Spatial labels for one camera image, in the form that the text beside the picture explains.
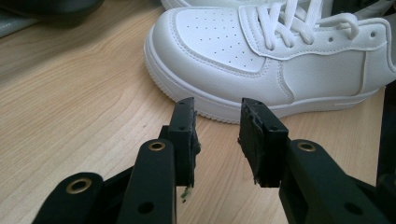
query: sneaker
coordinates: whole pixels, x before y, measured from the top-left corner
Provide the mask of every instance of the sneaker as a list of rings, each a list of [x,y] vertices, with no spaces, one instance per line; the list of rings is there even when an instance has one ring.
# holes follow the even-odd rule
[[[243,97],[279,118],[350,108],[396,79],[390,25],[321,19],[321,3],[168,10],[145,42],[149,73],[174,101],[194,97],[200,115],[224,122],[239,121]]]
[[[310,0],[298,0],[301,7],[307,9]],[[161,0],[163,7],[168,10],[175,7],[240,7],[246,5],[271,5],[286,3],[286,0]],[[324,0],[323,17],[332,14],[332,0]]]

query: shoelace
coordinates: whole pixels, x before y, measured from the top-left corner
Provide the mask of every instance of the shoelace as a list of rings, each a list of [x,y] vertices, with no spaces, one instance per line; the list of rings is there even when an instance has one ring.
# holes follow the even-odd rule
[[[359,25],[356,16],[341,13],[322,19],[322,0],[311,0],[307,12],[297,3],[298,0],[288,0],[284,9],[281,3],[274,3],[270,8],[266,5],[257,7],[267,49],[275,49],[276,35],[280,35],[285,45],[292,48],[294,46],[294,33],[300,34],[305,44],[312,45],[315,41],[315,26],[334,24],[335,22],[341,24],[342,27],[349,25],[351,28],[349,39],[354,39],[358,35]]]

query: metal grommet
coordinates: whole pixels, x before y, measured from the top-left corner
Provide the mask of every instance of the metal grommet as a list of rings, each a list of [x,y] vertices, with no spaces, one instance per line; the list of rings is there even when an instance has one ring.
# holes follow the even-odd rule
[[[300,150],[307,151],[307,152],[313,152],[313,151],[317,150],[317,148],[314,145],[312,145],[308,142],[299,142],[299,143],[297,143],[297,147]]]
[[[82,177],[67,185],[66,192],[69,194],[78,194],[88,189],[91,184],[92,181],[89,178]]]
[[[165,148],[165,143],[163,142],[153,142],[150,145],[148,145],[148,149],[151,151],[161,151]]]

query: desk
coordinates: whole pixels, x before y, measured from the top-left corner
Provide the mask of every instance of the desk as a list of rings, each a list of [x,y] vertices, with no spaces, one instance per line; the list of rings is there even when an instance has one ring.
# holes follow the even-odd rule
[[[79,172],[108,179],[134,165],[175,103],[152,82],[143,42],[158,0],[106,0],[80,26],[37,24],[0,39],[0,223],[30,223],[55,186]],[[282,119],[290,138],[321,144],[375,183],[384,90],[351,109]],[[277,189],[260,189],[239,126],[198,117],[195,188],[177,190],[178,223],[287,223]]]

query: shoe sole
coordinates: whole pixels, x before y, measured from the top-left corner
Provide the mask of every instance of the shoe sole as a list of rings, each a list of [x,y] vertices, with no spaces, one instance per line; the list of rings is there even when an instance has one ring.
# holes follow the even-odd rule
[[[215,119],[226,123],[239,123],[241,102],[232,102],[221,99],[207,92],[201,91],[186,83],[170,71],[161,61],[152,47],[152,30],[144,45],[146,67],[155,84],[173,101],[194,97],[195,109],[203,117]],[[289,105],[268,106],[278,118],[314,111],[332,111],[350,108],[376,91],[355,96],[321,97],[297,101]]]

